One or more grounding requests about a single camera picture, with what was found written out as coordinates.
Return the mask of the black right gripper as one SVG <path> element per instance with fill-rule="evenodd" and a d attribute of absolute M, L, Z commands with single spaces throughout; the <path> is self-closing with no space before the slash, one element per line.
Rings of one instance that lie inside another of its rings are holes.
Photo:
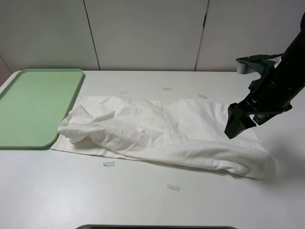
<path fill-rule="evenodd" d="M 256 94 L 258 80 L 249 85 L 250 93 L 239 103 L 228 107 L 228 120 L 224 133 L 233 139 L 250 127 L 262 125 L 276 115 L 292 109 L 290 103 L 278 106 L 277 100 L 269 99 L 270 93 Z"/>

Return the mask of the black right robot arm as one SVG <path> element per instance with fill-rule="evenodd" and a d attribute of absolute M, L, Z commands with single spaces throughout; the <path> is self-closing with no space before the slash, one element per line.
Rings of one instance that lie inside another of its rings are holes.
<path fill-rule="evenodd" d="M 249 85 L 249 94 L 228 108 L 225 134 L 232 139 L 246 129 L 262 125 L 292 109 L 290 102 L 305 87 L 305 34 L 300 32 L 275 65 L 263 58 L 260 78 Z"/>

